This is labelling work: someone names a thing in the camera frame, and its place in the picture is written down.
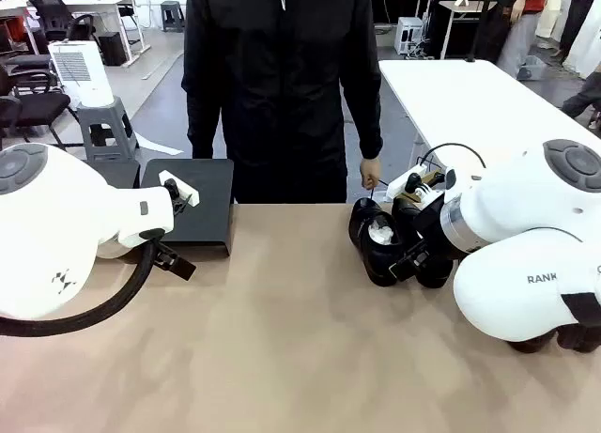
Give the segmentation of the person's left hand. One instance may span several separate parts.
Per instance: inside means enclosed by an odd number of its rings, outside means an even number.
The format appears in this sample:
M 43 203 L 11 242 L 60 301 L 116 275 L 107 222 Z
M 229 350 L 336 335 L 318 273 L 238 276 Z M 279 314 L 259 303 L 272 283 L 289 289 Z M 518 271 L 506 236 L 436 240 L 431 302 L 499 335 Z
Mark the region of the person's left hand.
M 374 190 L 380 180 L 381 167 L 379 158 L 362 159 L 360 172 L 364 189 L 369 191 Z

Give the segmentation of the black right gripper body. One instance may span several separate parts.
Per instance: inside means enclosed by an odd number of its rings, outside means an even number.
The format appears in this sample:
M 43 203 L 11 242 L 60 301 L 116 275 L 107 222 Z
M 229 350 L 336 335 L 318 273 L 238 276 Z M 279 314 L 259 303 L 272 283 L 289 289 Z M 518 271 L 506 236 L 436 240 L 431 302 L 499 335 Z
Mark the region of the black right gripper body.
M 411 224 L 420 235 L 420 246 L 411 263 L 416 269 L 454 267 L 454 247 L 447 240 L 440 224 L 443 200 L 435 200 L 412 215 Z

